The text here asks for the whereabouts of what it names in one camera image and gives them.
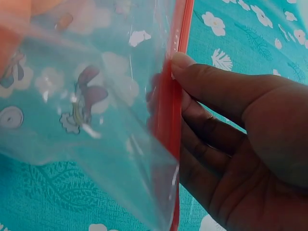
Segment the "white flower print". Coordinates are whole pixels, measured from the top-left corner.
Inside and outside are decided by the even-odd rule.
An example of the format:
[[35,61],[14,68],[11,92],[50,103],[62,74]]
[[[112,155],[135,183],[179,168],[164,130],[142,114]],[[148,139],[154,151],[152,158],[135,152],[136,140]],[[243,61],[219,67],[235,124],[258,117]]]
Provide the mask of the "white flower print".
[[293,13],[286,11],[284,14],[285,14],[286,19],[287,19],[288,21],[291,21],[291,22],[292,22],[292,21],[297,21],[297,18],[294,16]]
[[[130,68],[129,60],[112,52],[104,52],[102,58],[106,72],[112,76],[112,79],[106,78],[104,84],[116,89],[117,97],[122,99],[128,106],[132,106],[139,95],[139,85],[132,76],[127,76],[126,74]],[[108,97],[110,104],[117,107],[118,99],[112,94]]]
[[225,71],[231,71],[233,64],[225,52],[216,49],[212,55],[213,66]]
[[89,231],[108,231],[108,229],[103,224],[90,224]]
[[293,35],[291,35],[290,32],[288,32],[288,34],[289,34],[290,38],[293,40],[293,42],[296,42],[296,40],[295,40],[295,38],[293,37]]
[[239,5],[241,5],[241,7],[246,10],[246,11],[249,11],[250,10],[250,7],[248,6],[248,4],[246,4],[243,0],[239,0],[238,1]]
[[281,76],[276,69],[273,69],[273,74],[276,75],[276,76]]
[[305,38],[306,34],[303,30],[295,30],[294,36],[298,40],[299,44],[304,45],[306,41],[306,38]]
[[236,0],[223,0],[225,3],[233,2],[236,3]]
[[275,47],[279,50],[282,48],[282,44],[279,39],[275,39]]
[[211,12],[206,12],[202,15],[205,25],[210,26],[216,36],[225,36],[225,24],[220,18],[215,17]]
[[199,231],[226,231],[210,215],[206,215],[200,225]]
[[150,38],[151,38],[151,35],[146,33],[145,30],[143,30],[143,31],[134,31],[130,35],[128,43],[130,44],[130,46],[136,47],[139,43],[141,43],[141,42],[143,42],[145,40],[149,40]]
[[262,23],[264,26],[269,26],[270,28],[273,28],[273,23],[268,17],[266,17],[265,13],[259,7],[253,5],[251,5],[250,7],[256,13],[260,23]]
[[283,27],[282,27],[280,24],[278,24],[278,27],[279,27],[279,29],[283,32],[283,34],[284,34],[284,36],[285,36],[285,39],[286,39],[287,41],[290,41],[290,39],[289,39],[287,33],[285,32],[285,30],[283,29]]
[[41,93],[44,101],[64,86],[64,73],[52,67],[46,67],[40,77],[35,80],[35,87]]

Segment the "plastic bag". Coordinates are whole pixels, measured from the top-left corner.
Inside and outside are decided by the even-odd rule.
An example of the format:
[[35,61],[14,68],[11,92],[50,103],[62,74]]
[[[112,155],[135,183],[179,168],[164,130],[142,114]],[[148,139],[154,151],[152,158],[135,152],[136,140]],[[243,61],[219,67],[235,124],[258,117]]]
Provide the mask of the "plastic bag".
[[161,71],[162,96],[177,88],[159,100],[154,133],[179,153],[180,88],[168,60],[187,2],[2,1],[0,153],[34,165],[76,161],[152,230],[170,229],[177,203],[176,230],[179,166],[145,126],[145,93]]

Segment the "floral pattern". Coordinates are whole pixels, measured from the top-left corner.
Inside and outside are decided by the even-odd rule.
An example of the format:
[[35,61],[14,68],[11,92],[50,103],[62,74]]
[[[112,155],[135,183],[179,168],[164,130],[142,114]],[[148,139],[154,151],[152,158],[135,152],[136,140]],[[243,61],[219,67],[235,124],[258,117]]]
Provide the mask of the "floral pattern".
[[236,3],[236,0],[223,0],[225,3],[233,2]]
[[246,11],[249,11],[250,10],[250,7],[248,4],[246,4],[243,0],[239,0],[238,1],[239,5]]
[[280,24],[278,24],[278,27],[279,27],[279,30],[281,31],[281,33],[283,34],[285,40],[290,41],[290,39],[289,39],[287,33],[285,32],[285,30],[283,29],[283,27]]
[[299,44],[304,45],[306,41],[306,34],[303,30],[295,30],[294,31],[294,36],[299,42]]
[[292,39],[293,42],[296,42],[295,38],[293,37],[293,35],[291,35],[290,32],[288,32],[289,37]]
[[291,22],[297,21],[297,18],[294,16],[293,13],[286,11],[286,12],[284,12],[284,14],[285,14],[285,17],[288,21],[291,21]]
[[273,69],[273,75],[281,76],[281,75],[279,74],[279,72],[278,72],[276,69]]
[[281,44],[280,40],[277,39],[277,38],[275,39],[275,47],[279,50],[282,48],[282,44]]
[[199,231],[226,231],[210,215],[206,215],[200,225]]
[[90,224],[89,231],[108,231],[108,229],[103,224]]
[[214,51],[214,54],[212,55],[212,61],[213,66],[225,70],[225,71],[231,71],[233,64],[228,55],[226,55],[225,52],[220,51],[220,49],[217,49]]
[[215,17],[211,12],[206,12],[201,17],[204,24],[211,27],[216,36],[226,35],[226,26],[220,18]]
[[273,28],[273,23],[268,17],[266,17],[265,13],[259,7],[257,6],[250,6],[250,7],[256,13],[257,18],[262,25]]

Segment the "teal fabric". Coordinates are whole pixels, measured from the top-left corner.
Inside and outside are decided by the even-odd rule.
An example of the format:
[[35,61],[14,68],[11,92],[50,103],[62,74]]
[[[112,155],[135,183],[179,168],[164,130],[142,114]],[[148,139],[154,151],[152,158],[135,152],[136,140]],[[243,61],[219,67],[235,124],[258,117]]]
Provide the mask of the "teal fabric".
[[[301,11],[307,9],[305,4],[305,0],[195,0],[188,54],[225,70],[282,75],[307,84],[308,21]],[[6,79],[2,84],[12,83]],[[38,167],[0,156],[0,169],[0,231],[148,230],[74,162]],[[222,230],[182,187],[180,207],[181,231]]]

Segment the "fingernail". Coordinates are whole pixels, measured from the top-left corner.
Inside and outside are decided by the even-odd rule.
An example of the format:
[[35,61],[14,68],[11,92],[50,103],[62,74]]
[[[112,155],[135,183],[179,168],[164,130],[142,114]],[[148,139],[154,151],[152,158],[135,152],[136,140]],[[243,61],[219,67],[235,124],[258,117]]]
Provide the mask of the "fingernail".
[[174,77],[179,75],[183,69],[195,64],[196,62],[182,52],[177,52],[172,56],[171,60],[171,70]]

